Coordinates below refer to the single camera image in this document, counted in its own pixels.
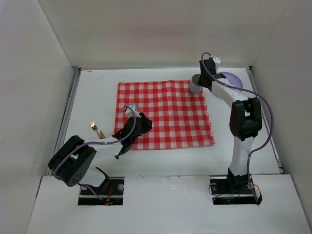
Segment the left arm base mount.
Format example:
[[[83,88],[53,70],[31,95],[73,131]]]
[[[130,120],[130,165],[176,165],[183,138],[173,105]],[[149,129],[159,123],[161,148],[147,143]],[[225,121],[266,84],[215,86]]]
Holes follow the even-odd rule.
[[[110,181],[106,180],[106,184],[91,189],[81,187],[78,196],[79,206],[121,206],[123,205],[124,193],[124,177],[111,177]]]

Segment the gold fork dark handle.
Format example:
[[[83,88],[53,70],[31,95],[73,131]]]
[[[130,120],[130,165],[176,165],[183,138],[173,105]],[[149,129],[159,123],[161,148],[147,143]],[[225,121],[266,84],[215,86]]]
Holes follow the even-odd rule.
[[[98,137],[99,137],[100,139],[102,139],[100,133],[98,132],[98,128],[97,128],[97,126],[96,126],[96,124],[95,124],[94,122],[90,122],[90,127],[92,128],[92,130],[93,130],[94,132],[97,133]]]

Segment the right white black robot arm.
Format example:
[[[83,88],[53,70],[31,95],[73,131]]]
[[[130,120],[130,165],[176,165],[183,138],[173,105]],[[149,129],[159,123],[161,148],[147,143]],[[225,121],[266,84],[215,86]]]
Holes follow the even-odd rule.
[[[230,108],[229,128],[234,137],[233,156],[226,177],[230,193],[239,192],[250,182],[249,161],[252,145],[262,129],[261,104],[247,97],[243,88],[233,86],[224,73],[216,72],[216,59],[201,59],[198,85],[209,89]]]

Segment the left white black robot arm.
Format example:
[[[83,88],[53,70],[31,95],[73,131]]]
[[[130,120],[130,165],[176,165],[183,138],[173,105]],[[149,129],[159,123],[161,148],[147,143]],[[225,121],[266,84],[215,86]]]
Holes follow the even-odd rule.
[[[151,131],[152,124],[141,112],[137,117],[129,117],[124,127],[107,139],[87,142],[74,135],[50,159],[48,168],[56,179],[63,181],[68,187],[82,185],[98,151],[102,151],[105,156],[119,159],[119,156],[134,147],[140,136]]]

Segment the lilac plastic plate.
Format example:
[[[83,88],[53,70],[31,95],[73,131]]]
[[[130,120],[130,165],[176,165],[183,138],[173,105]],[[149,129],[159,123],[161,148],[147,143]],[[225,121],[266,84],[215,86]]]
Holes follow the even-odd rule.
[[[220,72],[217,74],[223,75],[226,77],[226,78],[223,78],[221,80],[222,83],[225,83],[225,84],[228,84],[230,86],[240,88],[240,89],[243,88],[243,83],[242,83],[241,79],[238,76],[236,76],[235,74],[230,73],[230,72]]]

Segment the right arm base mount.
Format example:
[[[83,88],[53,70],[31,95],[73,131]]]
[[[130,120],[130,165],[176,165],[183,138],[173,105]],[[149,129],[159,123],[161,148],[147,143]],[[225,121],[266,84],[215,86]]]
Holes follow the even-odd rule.
[[[226,176],[210,177],[209,193],[214,205],[260,205],[263,197],[252,179],[233,186]]]

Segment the red white checkered cloth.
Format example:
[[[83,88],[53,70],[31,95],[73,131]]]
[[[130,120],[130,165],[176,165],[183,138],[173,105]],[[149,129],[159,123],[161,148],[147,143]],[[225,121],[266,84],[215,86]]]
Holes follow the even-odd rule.
[[[115,131],[127,120],[123,107],[138,105],[152,129],[136,140],[133,150],[163,150],[214,145],[203,91],[193,94],[188,80],[120,82],[117,86]]]

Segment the light blue mug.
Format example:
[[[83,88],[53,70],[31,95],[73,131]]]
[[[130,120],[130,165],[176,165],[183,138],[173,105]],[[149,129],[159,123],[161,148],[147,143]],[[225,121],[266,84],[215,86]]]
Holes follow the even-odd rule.
[[[202,86],[199,86],[198,81],[200,78],[200,74],[195,74],[192,76],[191,80],[190,80],[190,85],[189,85],[189,89],[191,91],[191,93],[193,94],[198,94],[202,91]]]

